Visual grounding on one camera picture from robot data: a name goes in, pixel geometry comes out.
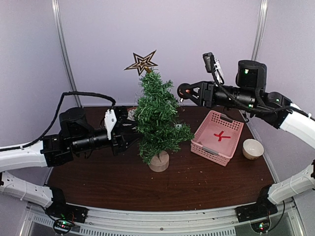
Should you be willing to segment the small green christmas tree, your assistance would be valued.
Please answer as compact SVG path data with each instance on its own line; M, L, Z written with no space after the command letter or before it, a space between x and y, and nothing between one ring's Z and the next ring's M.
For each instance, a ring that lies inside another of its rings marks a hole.
M163 82L157 70L146 68L139 85L142 96L137 100L135 121L137 132L143 136L138 147L143 162L150 166L152 159L160 159L164 151L180 151L180 143L191 141L194 134L190 125L178 118L179 101L171 92L171 80ZM182 128L177 129L174 124L181 124Z

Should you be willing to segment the gold star ornament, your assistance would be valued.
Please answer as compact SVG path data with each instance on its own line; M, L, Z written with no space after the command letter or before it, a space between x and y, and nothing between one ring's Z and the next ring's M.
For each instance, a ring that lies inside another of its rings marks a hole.
M126 67L124 70L136 70L138 75L140 76L145 70L145 67L153 68L153 67L158 66L158 64L152 61L155 53L156 53L156 50L154 50L153 52L149 53L148 55L144 57L136 53L133 53L134 63Z

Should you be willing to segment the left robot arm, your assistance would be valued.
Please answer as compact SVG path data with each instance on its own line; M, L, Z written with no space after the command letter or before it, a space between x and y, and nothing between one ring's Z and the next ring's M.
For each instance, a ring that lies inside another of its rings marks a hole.
M104 127L92 127L86 112L79 107L70 108L59 115L61 130L45 135L29 144L7 146L0 149L0 191L44 208L51 208L59 218L71 213L61 189L44 187L17 178L10 170L28 167L56 167L73 161L74 156L89 155L102 148L111 148L114 155L127 150L141 138L136 122L128 119L126 107L115 107L104 114Z

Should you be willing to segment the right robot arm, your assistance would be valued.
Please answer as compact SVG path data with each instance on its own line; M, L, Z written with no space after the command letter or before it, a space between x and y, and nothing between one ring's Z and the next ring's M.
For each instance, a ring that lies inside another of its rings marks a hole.
M204 62L207 72L213 75L213 81L180 84L177 93L181 100L189 99L207 108L222 106L245 111L296 136L312 148L315 146L315 119L281 93L265 91L265 64L253 60L239 61L237 86L233 87L222 84L220 64L212 54L205 54Z

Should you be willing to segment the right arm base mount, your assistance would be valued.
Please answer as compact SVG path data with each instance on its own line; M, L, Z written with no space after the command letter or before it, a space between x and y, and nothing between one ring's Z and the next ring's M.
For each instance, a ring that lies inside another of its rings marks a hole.
M267 233L272 228L270 216L276 214L278 209L268 200L268 191L271 185L263 187L255 203L235 208L238 222L253 221L252 229L256 233Z

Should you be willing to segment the red christmas ball ornament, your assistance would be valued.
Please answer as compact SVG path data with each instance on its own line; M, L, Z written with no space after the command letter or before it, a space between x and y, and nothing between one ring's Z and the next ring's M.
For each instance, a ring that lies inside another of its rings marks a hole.
M187 86L188 84L183 83L183 84L180 84L177 88L177 94L183 100L189 99L190 89L187 88Z

